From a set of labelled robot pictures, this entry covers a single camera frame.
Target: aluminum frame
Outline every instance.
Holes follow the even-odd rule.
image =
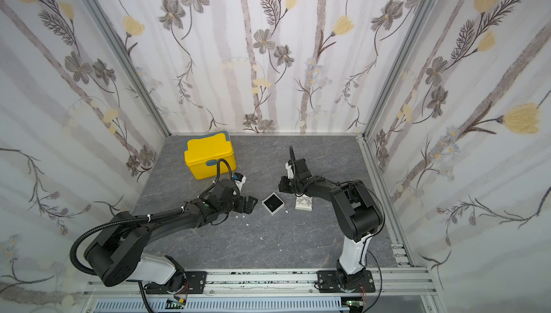
[[[419,34],[421,34],[423,26],[425,25],[426,20],[429,18],[429,15],[435,3],[436,3],[436,0],[421,0],[419,2],[419,9],[417,10],[417,13],[413,17],[413,22],[410,28],[408,29],[406,38],[404,39],[402,46],[400,47],[400,51],[396,56],[396,60],[394,61],[391,67],[392,69],[385,80],[385,84],[383,86],[381,94],[379,95],[379,99],[377,100],[375,109],[373,110],[373,113],[371,114],[368,120],[368,123],[365,126],[364,133],[363,133],[364,136],[369,135],[373,131],[373,128],[375,127],[376,123],[381,117],[381,114],[389,99],[390,93],[394,89],[394,86],[398,81],[400,74],[402,73],[402,69],[408,59],[408,56],[413,50],[413,47],[417,42]]]

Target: wall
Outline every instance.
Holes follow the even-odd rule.
[[[551,309],[551,0],[438,0],[369,140],[448,312]]]
[[[172,132],[360,132],[420,0],[99,0]]]
[[[80,0],[0,9],[0,311],[72,312],[69,248],[132,209],[164,138]]]

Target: gray table surface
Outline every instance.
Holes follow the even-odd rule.
[[[167,138],[134,214],[173,209],[194,199],[212,182],[197,180],[186,166],[183,152],[190,136]],[[247,176],[242,195],[259,199],[247,214],[231,212],[221,225],[184,230],[145,248],[150,254],[168,254],[184,267],[214,268],[328,268],[341,255],[344,234],[332,205],[313,200],[311,212],[295,209],[295,196],[278,192],[286,175],[289,145],[296,158],[305,158],[313,174],[334,181],[361,179],[372,188],[359,144],[354,136],[231,136],[237,172]],[[274,216],[260,201],[272,192],[285,201]],[[396,267],[386,229],[370,241],[368,249],[381,267]],[[368,267],[376,267],[368,255]]]

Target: yellow lunch box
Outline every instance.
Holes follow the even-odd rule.
[[[234,148],[231,146],[230,135],[227,131],[214,132],[190,139],[187,141],[183,157],[195,179],[215,176],[218,159],[225,159],[230,164],[232,171],[237,168]],[[221,163],[220,173],[227,172],[228,167]]]

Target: wire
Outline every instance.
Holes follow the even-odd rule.
[[[154,220],[163,220],[163,219],[167,219],[167,218],[171,218],[171,217],[174,217],[174,216],[177,216],[179,214],[183,213],[183,210],[182,209],[178,209],[176,212],[171,212],[171,213],[163,213],[163,214],[158,214],[158,215],[151,215],[151,221],[154,221]],[[99,232],[100,230],[104,230],[105,228],[107,227],[112,227],[112,226],[116,226],[116,225],[122,225],[122,224],[129,224],[129,223],[135,223],[135,222],[145,222],[149,220],[149,218],[147,216],[144,216],[144,217],[133,217],[133,218],[128,218],[128,219],[124,219],[124,220],[119,220],[119,221],[113,221],[113,222],[108,222],[108,223],[104,223],[102,225],[99,225],[97,227],[94,227],[90,230],[88,230],[87,232],[85,232],[84,234],[80,235],[77,240],[73,243],[73,245],[71,246],[71,250],[69,251],[69,259],[71,260],[71,263],[73,264],[73,266],[75,268],[77,268],[79,271],[82,271],[84,273],[87,273],[89,275],[96,275],[96,272],[94,271],[94,269],[91,269],[91,268],[88,268],[87,266],[83,265],[77,258],[77,249],[79,247],[79,245],[84,241],[86,240],[86,238],[88,238],[90,235],[94,234],[94,233],[97,233]]]
[[[189,286],[189,281],[186,281],[186,285],[183,286],[183,289],[180,290],[179,293],[176,293],[176,294],[173,295],[173,297],[174,297],[174,299],[175,299],[176,301],[180,302],[180,299],[177,298],[176,296],[182,294],[184,291],[187,292],[188,286]]]
[[[141,294],[141,300],[143,301],[145,309],[148,311],[148,313],[155,313],[151,309],[151,306],[149,306],[149,303],[147,302],[147,299],[145,298],[145,292],[143,290],[143,284],[141,283],[141,281],[138,282],[138,286],[139,286],[139,293]]]
[[[367,312],[369,309],[371,309],[378,301],[379,297],[381,296],[381,293],[382,293],[382,272],[381,272],[381,267],[379,266],[379,262],[377,262],[377,258],[375,258],[375,256],[371,253],[370,250],[367,250],[367,252],[369,252],[369,254],[373,257],[373,259],[375,260],[375,264],[377,264],[377,268],[379,269],[379,276],[381,277],[381,287],[379,288],[379,294],[377,295],[377,298],[375,298],[375,301],[373,301],[373,303],[366,309],[364,309],[362,312]],[[367,264],[368,263],[368,254],[366,253],[365,254],[365,263]]]

